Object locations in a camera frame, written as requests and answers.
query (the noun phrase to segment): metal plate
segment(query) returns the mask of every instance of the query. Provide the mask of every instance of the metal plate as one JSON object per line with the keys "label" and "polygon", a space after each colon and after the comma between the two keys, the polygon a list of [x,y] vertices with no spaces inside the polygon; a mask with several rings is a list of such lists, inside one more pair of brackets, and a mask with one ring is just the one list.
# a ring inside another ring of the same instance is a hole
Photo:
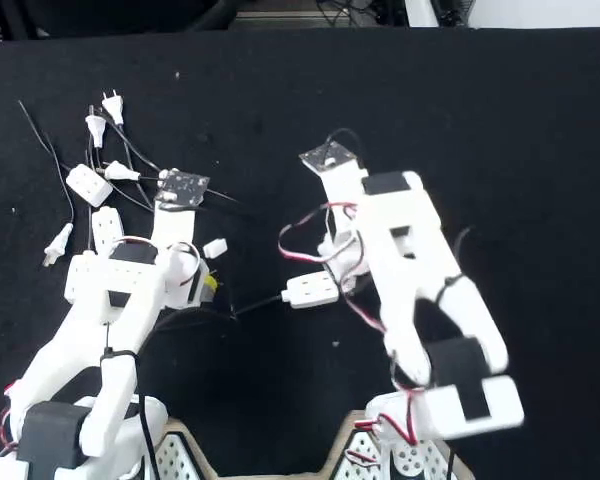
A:
{"label": "metal plate", "polygon": [[197,207],[202,203],[209,185],[209,177],[170,170],[160,180],[156,200],[172,205]]}
{"label": "metal plate", "polygon": [[357,160],[357,157],[338,142],[333,141],[329,145],[322,144],[301,154],[300,160],[315,174],[320,175],[344,163]]}

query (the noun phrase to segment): white robotic arm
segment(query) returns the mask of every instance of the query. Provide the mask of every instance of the white robotic arm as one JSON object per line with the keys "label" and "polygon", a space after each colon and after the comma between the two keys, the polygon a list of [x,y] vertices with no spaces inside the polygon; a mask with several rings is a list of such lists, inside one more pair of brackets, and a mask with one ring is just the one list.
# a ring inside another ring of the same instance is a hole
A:
{"label": "white robotic arm", "polygon": [[[53,339],[7,392],[11,436],[20,442],[33,406],[51,400],[85,368],[101,367],[102,388],[97,397],[76,404],[89,408],[78,437],[80,454],[89,458],[77,468],[58,468],[56,480],[117,479],[146,453],[138,415],[126,418],[129,405],[138,403],[133,395],[137,378],[134,355],[165,306],[199,305],[208,274],[205,262],[190,243],[195,213],[158,207],[151,240],[110,238],[101,243],[99,254],[85,252],[74,257],[65,290],[73,306]],[[115,210],[105,212],[117,216]],[[111,222],[118,223],[119,217]],[[115,253],[110,256],[127,244],[151,255],[135,261],[115,258]],[[119,297],[113,300],[112,292],[122,296],[123,305],[116,303]],[[167,421],[166,408],[152,398],[146,398],[146,405],[149,433],[156,444]],[[35,478],[28,470],[28,463],[17,459],[16,452],[0,458],[0,480]]]}
{"label": "white robotic arm", "polygon": [[[402,412],[396,418],[404,424],[407,396],[412,395],[413,425],[420,439],[519,425],[524,413],[513,380],[491,377],[507,367],[505,343],[477,287],[458,266],[420,177],[414,172],[369,176],[355,155],[337,142],[301,159],[321,178],[330,203],[356,205],[353,218],[334,210],[335,235],[326,235],[318,251],[329,258],[351,236],[358,236],[359,241],[327,262],[329,269],[337,281],[347,276],[342,284],[345,295],[354,288],[356,276],[371,274],[380,298],[387,354],[415,386],[425,387],[417,394],[377,397],[369,404],[369,416],[377,417],[385,407],[396,409]],[[425,348],[414,325],[417,299],[434,302],[463,338]],[[476,393],[483,398],[476,400]],[[476,404],[480,416],[471,413]]]}

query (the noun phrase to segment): hole pattern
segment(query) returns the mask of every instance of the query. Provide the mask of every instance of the hole pattern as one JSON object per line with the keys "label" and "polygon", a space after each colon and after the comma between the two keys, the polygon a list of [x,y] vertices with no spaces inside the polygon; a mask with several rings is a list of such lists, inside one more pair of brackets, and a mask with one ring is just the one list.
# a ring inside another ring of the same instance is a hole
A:
{"label": "hole pattern", "polygon": [[160,480],[200,480],[187,450],[177,435],[167,435],[156,450]]}
{"label": "hole pattern", "polygon": [[431,441],[421,440],[411,447],[406,443],[398,445],[392,452],[396,470],[405,478],[423,478],[424,480],[446,480],[447,462]]}

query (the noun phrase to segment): black cloth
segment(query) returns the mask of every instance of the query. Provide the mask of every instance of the black cloth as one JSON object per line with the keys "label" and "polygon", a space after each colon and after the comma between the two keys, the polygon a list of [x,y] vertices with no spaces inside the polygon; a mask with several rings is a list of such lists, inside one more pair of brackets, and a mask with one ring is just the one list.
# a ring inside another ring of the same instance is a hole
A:
{"label": "black cloth", "polygon": [[[299,153],[347,126],[372,172],[419,172],[448,239],[473,226],[462,265],[505,338],[526,411],[522,428],[453,446],[478,478],[600,478],[600,30],[0,45],[0,408],[3,386],[69,309],[68,259],[40,265],[68,209],[16,100],[73,165],[87,105],[111,88],[125,97],[129,135],[155,162],[209,175],[211,188],[258,212],[201,213],[196,225],[199,245],[229,239],[232,269],[219,273],[238,306],[315,270],[276,251],[277,230],[324,201]],[[106,159],[122,155],[109,134]],[[147,214],[115,204],[127,233],[150,233]],[[74,252],[86,243],[85,212],[78,202]],[[315,247],[319,223],[298,246]],[[426,305],[417,324],[428,340],[453,333]],[[235,326],[157,335],[140,376],[219,473],[235,475],[320,468],[346,413],[391,390],[388,367],[380,336],[346,306],[275,304]],[[76,394],[93,393],[97,372],[86,377]]]}

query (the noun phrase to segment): power plug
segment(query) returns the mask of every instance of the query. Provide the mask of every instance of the power plug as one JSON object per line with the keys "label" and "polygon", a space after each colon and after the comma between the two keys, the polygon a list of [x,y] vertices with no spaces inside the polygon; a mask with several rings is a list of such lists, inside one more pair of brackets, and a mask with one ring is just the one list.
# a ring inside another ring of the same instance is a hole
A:
{"label": "power plug", "polygon": [[290,279],[281,292],[291,308],[309,308],[338,301],[340,292],[327,272],[309,273]]}
{"label": "power plug", "polygon": [[67,185],[91,206],[98,208],[113,191],[100,175],[81,163],[67,175]]}
{"label": "power plug", "polygon": [[118,210],[102,207],[91,215],[93,240],[100,255],[108,255],[114,240],[124,236],[122,220]]}

